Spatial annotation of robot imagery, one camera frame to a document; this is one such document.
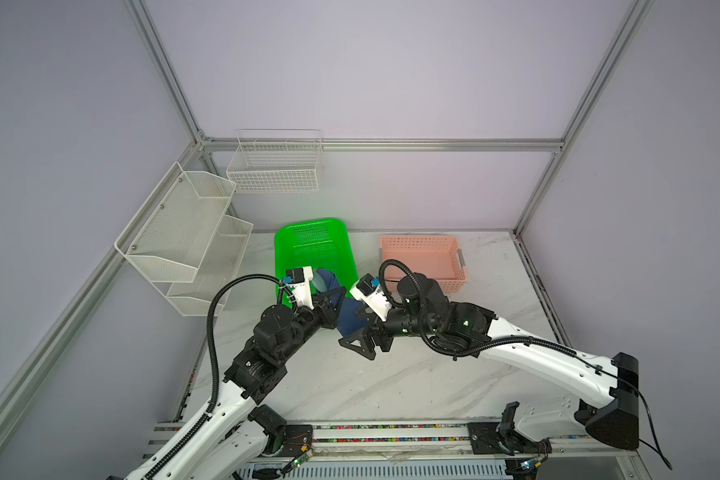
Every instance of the black cable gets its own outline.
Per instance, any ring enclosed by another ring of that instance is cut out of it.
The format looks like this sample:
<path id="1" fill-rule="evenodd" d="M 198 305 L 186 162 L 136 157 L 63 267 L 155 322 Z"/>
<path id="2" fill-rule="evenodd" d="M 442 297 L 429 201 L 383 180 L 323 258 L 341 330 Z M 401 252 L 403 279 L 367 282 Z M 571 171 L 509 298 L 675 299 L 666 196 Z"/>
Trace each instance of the black cable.
<path id="1" fill-rule="evenodd" d="M 664 464 L 666 465 L 666 467 L 667 467 L 669 470 L 672 470 L 672 464 L 671 464 L 670 461 L 664 456 L 664 454 L 663 454 L 662 451 L 661 451 L 661 447 L 659 446 L 659 439 L 656 437 L 656 430 L 655 430 L 654 427 L 653 427 L 653 417 L 652 417 L 652 415 L 650 414 L 650 408 L 648 408 L 648 401 L 647 401 L 646 398 L 643 396 L 643 394 L 640 393 L 640 390 L 637 389 L 637 387 L 635 387 L 635 386 L 632 385 L 631 383 L 629 383 L 627 380 L 621 379 L 621 378 L 619 378 L 618 376 L 614 375 L 613 373 L 606 372 L 605 370 L 603 370 L 602 367 L 598 367 L 598 366 L 592 365 L 592 364 L 589 363 L 587 360 L 584 360 L 584 359 L 582 359 L 582 358 L 580 358 L 580 357 L 578 357 L 578 356 L 577 356 L 576 358 L 577 358 L 578 360 L 581 360 L 582 362 L 584 362 L 584 364 L 587 365 L 589 368 L 595 369 L 596 372 L 605 373 L 606 375 L 615 378 L 618 382 L 622 382 L 624 385 L 626 385 L 626 386 L 628 386 L 629 388 L 631 388 L 631 389 L 634 390 L 634 392 L 637 394 L 637 396 L 640 397 L 640 400 L 643 401 L 643 406 L 645 407 L 645 409 L 646 409 L 646 415 L 648 416 L 648 425 L 650 426 L 650 432 L 651 432 L 651 435 L 653 436 L 653 443 L 655 443 L 656 446 L 654 447 L 654 446 L 652 446 L 652 445 L 649 445 L 648 442 L 646 442 L 646 441 L 643 440 L 642 438 L 640 438 L 640 441 L 641 441 L 643 444 L 649 446 L 654 452 L 658 453 L 659 456 L 661 457 L 661 459 L 664 461 Z"/>
<path id="2" fill-rule="evenodd" d="M 195 436 L 195 434 L 200 430 L 200 428 L 205 425 L 205 423 L 211 418 L 211 415 L 213 414 L 213 409 L 216 408 L 216 402 L 219 399 L 219 359 L 216 357 L 216 343 L 213 340 L 213 317 L 216 313 L 216 306 L 219 304 L 221 297 L 224 296 L 224 293 L 226 293 L 230 288 L 237 285 L 238 283 L 245 282 L 246 280 L 256 279 L 269 280 L 270 282 L 276 283 L 279 287 L 281 287 L 281 291 L 285 291 L 288 294 L 288 299 L 291 301 L 293 308 L 296 308 L 296 298 L 294 297 L 293 292 L 286 288 L 283 288 L 285 283 L 272 275 L 243 275 L 235 278 L 231 282 L 221 287 L 221 289 L 213 297 L 213 300 L 208 307 L 208 317 L 206 318 L 206 343 L 208 344 L 208 356 L 211 360 L 212 375 L 211 398 L 208 401 L 208 407 L 206 408 L 205 413 L 197 419 L 197 422 L 195 422 L 192 428 L 190 428 L 190 430 L 187 431 L 186 434 L 184 434 L 181 440 L 179 440 L 172 447 L 172 449 L 169 450 L 167 454 L 165 454 L 165 456 L 163 456 L 159 461 L 157 461 L 157 463 L 155 463 L 155 465 L 146 473 L 146 475 L 144 475 L 144 478 L 146 480 L 152 480 L 154 475 L 157 474 L 168 462 L 170 462 L 170 460 L 174 456 L 176 456 L 176 454 L 184 447 L 184 445 L 186 445 L 192 439 L 192 437 Z"/>
<path id="3" fill-rule="evenodd" d="M 387 282 L 384 281 L 384 270 L 386 270 L 387 267 L 390 265 L 396 266 L 400 270 L 403 270 L 403 273 L 406 275 L 408 274 L 408 272 L 411 271 L 411 269 L 409 269 L 407 266 L 405 266 L 405 264 L 403 262 L 401 262 L 400 260 L 394 260 L 394 259 L 384 260 L 382 262 L 382 264 L 380 265 L 380 267 L 378 268 L 378 285 L 382 288 L 382 292 L 384 293 L 384 296 L 387 297 L 387 302 L 389 302 L 395 308 L 404 308 L 405 305 L 403 305 L 401 302 L 396 301 L 392 297 L 392 294 L 389 293 L 389 288 L 387 288 Z"/>
<path id="4" fill-rule="evenodd" d="M 618 376 L 614 375 L 613 373 L 606 372 L 605 370 L 602 369 L 602 367 L 598 368 L 598 367 L 592 365 L 591 363 L 589 363 L 587 360 L 582 359 L 581 357 L 579 357 L 576 354 L 576 350 L 570 349 L 559 343 L 550 342 L 549 340 L 539 339 L 534 336 L 509 336 L 509 337 L 505 337 L 505 338 L 501 338 L 501 339 L 491 340 L 489 342 L 483 343 L 481 345 L 473 346 L 472 348 L 466 349 L 466 350 L 450 350 L 450 349 L 441 348 L 440 346 L 435 345 L 434 342 L 432 341 L 432 339 L 427 337 L 427 334 L 424 331 L 424 321 L 426 318 L 425 310 L 426 310 L 426 304 L 427 304 L 427 297 L 424 294 L 424 289 L 422 288 L 422 285 L 418 282 L 418 279 L 413 274 L 411 269 L 409 269 L 403 262 L 401 262 L 399 260 L 394 260 L 394 259 L 389 259 L 389 260 L 385 260 L 384 262 L 382 262 L 381 266 L 378 269 L 378 280 L 379 280 L 380 285 L 382 286 L 382 292 L 384 292 L 384 295 L 387 297 L 389 302 L 391 304 L 393 304 L 393 306 L 398 306 L 398 308 L 404 308 L 404 305 L 402 303 L 393 301 L 392 295 L 389 294 L 389 291 L 387 290 L 387 287 L 384 284 L 384 270 L 386 269 L 387 266 L 396 266 L 397 268 L 402 270 L 403 273 L 405 273 L 405 275 L 408 276 L 408 278 L 410 278 L 412 283 L 414 284 L 416 293 L 418 294 L 418 301 L 419 301 L 419 305 L 420 305 L 420 311 L 419 311 L 419 316 L 418 316 L 419 336 L 424 341 L 424 344 L 426 344 L 426 346 L 428 346 L 433 351 L 435 351 L 437 353 L 441 353 L 442 355 L 452 356 L 454 358 L 454 360 L 456 360 L 456 358 L 458 358 L 458 357 L 470 356 L 477 352 L 482 352 L 483 350 L 488 350 L 488 349 L 494 348 L 496 346 L 509 345 L 511 343 L 523 343 L 528 346 L 529 345 L 538 345 L 538 346 L 543 346 L 543 347 L 551 349 L 551 350 L 555 350 L 557 352 L 563 353 L 567 356 L 570 356 L 577 360 L 580 360 L 580 361 L 584 362 L 588 367 L 595 369 L 596 372 L 602 372 L 608 376 L 612 376 L 618 382 L 622 382 L 624 385 L 633 389 L 634 392 L 640 398 L 640 400 L 643 401 L 643 406 L 645 407 L 646 414 L 648 416 L 648 425 L 650 426 L 651 435 L 653 436 L 653 443 L 656 444 L 656 447 L 654 448 L 653 446 L 649 445 L 647 442 L 645 442 L 642 439 L 640 439 L 640 441 L 642 443 L 644 443 L 645 445 L 651 447 L 654 452 L 658 453 L 659 456 L 661 457 L 661 459 L 664 461 L 664 464 L 670 470 L 672 470 L 672 464 L 662 453 L 661 447 L 659 447 L 659 439 L 656 437 L 656 430 L 653 427 L 653 417 L 650 414 L 650 408 L 648 408 L 648 402 L 646 401 L 645 397 L 640 392 L 640 390 L 637 389 L 637 387 L 635 387 L 634 385 L 629 383 L 627 380 L 620 379 Z"/>

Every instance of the navy fabric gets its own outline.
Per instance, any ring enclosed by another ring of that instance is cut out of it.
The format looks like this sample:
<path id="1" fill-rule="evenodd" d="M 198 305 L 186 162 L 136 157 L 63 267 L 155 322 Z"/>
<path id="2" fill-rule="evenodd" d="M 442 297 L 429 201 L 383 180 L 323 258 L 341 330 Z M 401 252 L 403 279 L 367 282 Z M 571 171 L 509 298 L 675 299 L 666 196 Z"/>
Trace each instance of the navy fabric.
<path id="1" fill-rule="evenodd" d="M 320 278 L 322 278 L 326 283 L 326 292 L 340 287 L 338 280 L 336 279 L 336 275 L 334 275 L 331 271 L 318 268 L 315 271 L 315 274 L 320 275 Z M 339 294 L 335 295 L 334 298 L 331 298 L 331 303 L 336 306 L 339 298 Z M 342 302 L 342 309 L 338 312 L 338 324 L 336 326 L 342 336 L 348 336 L 362 328 L 365 328 L 368 324 L 368 319 L 358 316 L 355 313 L 358 308 L 364 305 L 365 303 L 360 300 L 355 300 L 353 298 L 344 299 Z"/>

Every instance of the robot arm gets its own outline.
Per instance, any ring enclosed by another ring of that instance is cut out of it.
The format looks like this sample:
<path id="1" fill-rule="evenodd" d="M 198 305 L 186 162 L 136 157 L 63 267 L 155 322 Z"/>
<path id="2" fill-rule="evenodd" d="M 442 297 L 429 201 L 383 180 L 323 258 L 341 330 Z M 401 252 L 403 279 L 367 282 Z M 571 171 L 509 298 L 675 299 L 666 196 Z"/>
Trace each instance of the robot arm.
<path id="1" fill-rule="evenodd" d="M 497 441 L 507 454 L 521 452 L 526 441 L 567 435 L 590 435 L 616 448 L 638 447 L 639 404 L 632 387 L 637 388 L 639 378 L 634 357 L 620 353 L 610 359 L 551 342 L 483 307 L 450 302 L 437 282 L 410 270 L 398 283 L 402 302 L 396 302 L 385 289 L 384 267 L 379 277 L 365 275 L 350 289 L 365 303 L 358 313 L 366 315 L 368 325 L 341 339 L 342 346 L 374 360 L 376 346 L 388 352 L 396 336 L 420 336 L 432 350 L 454 360 L 500 360 L 570 392 L 539 405 L 508 404 Z"/>
<path id="2" fill-rule="evenodd" d="M 286 361 L 317 330 L 336 328 L 346 294 L 346 289 L 339 288 L 313 295 L 309 287 L 313 277 L 310 267 L 288 271 L 285 283 L 292 306 L 278 302 L 264 310 L 253 336 L 224 372 L 212 411 L 203 407 L 196 412 L 126 480 L 228 478 L 266 448 L 273 447 L 275 440 L 282 440 L 286 420 L 268 406 L 257 405 L 287 373 Z M 203 416 L 207 419 L 199 422 Z"/>
<path id="3" fill-rule="evenodd" d="M 536 448 L 537 442 L 551 436 L 585 433 L 610 446 L 637 448 L 638 405 L 631 387 L 637 386 L 638 375 L 633 357 L 620 353 L 608 359 L 578 352 L 527 332 L 481 306 L 449 302 L 437 282 L 411 273 L 403 264 L 399 265 L 407 276 L 398 284 L 403 302 L 396 302 L 385 288 L 385 264 L 379 278 L 365 275 L 351 289 L 355 299 L 365 302 L 367 308 L 358 314 L 369 322 L 340 339 L 341 346 L 374 360 L 376 346 L 388 352 L 396 336 L 420 336 L 429 348 L 454 360 L 466 356 L 501 360 L 571 392 L 539 405 L 508 404 L 495 432 L 486 434 L 490 444 L 508 455 L 530 445 Z M 216 405 L 195 413 L 126 480 L 217 480 L 268 449 L 276 453 L 272 450 L 282 440 L 286 421 L 268 406 L 257 405 L 285 376 L 286 361 L 317 330 L 336 328 L 346 294 L 346 289 L 339 288 L 312 295 L 310 267 L 287 274 L 292 306 L 278 302 L 264 310 L 253 336 L 225 371 Z M 267 280 L 278 282 L 274 277 Z M 303 451 L 286 469 L 311 454 L 311 450 Z"/>

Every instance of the white wire basket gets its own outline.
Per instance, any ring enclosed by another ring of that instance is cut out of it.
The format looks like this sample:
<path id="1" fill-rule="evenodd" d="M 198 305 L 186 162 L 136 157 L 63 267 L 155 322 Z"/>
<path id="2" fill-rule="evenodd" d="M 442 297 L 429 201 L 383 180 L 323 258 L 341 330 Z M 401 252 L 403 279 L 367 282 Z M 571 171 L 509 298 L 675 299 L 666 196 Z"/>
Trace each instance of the white wire basket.
<path id="1" fill-rule="evenodd" d="M 133 223 L 126 227 L 115 248 L 179 313 L 205 316 L 216 292 L 236 277 L 253 225 L 227 214 L 234 182 L 178 164 L 171 174 L 176 179 L 141 230 L 133 235 Z"/>
<path id="2" fill-rule="evenodd" d="M 172 283 L 165 297 L 184 316 L 206 316 L 216 293 L 237 277 L 242 255 L 253 224 L 224 215 L 219 230 L 211 239 L 206 258 L 192 283 Z M 216 306 L 216 315 L 226 304 L 228 290 Z"/>
<path id="3" fill-rule="evenodd" d="M 320 130 L 238 130 L 226 170 L 240 194 L 309 192 L 322 176 Z"/>

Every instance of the marble table surface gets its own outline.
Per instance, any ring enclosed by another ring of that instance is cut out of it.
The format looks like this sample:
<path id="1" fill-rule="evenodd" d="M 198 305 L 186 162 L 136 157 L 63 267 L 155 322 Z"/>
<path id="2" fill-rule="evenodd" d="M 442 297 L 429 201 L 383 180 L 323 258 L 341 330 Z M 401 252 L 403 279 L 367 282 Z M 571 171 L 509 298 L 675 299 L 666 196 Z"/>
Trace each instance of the marble table surface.
<path id="1" fill-rule="evenodd" d="M 554 340 L 509 233 L 450 234 L 461 242 L 469 277 L 459 292 L 450 295 L 451 300 L 485 306 L 521 328 Z M 360 276 L 378 272 L 381 235 L 349 234 Z M 273 241 L 274 234 L 251 235 L 239 274 L 274 274 Z M 252 335 L 261 312 L 273 303 L 269 282 L 252 280 L 232 289 L 215 330 L 222 375 Z M 377 349 L 376 360 L 370 361 L 341 348 L 340 336 L 337 330 L 317 332 L 288 360 L 288 374 L 264 403 L 288 420 L 473 418 L 500 416 L 506 404 L 516 400 L 540 402 L 566 394 L 546 380 L 499 361 L 469 357 L 454 362 L 432 352 L 419 338 L 396 338 L 389 353 Z M 205 408 L 210 378 L 206 351 L 185 416 Z"/>

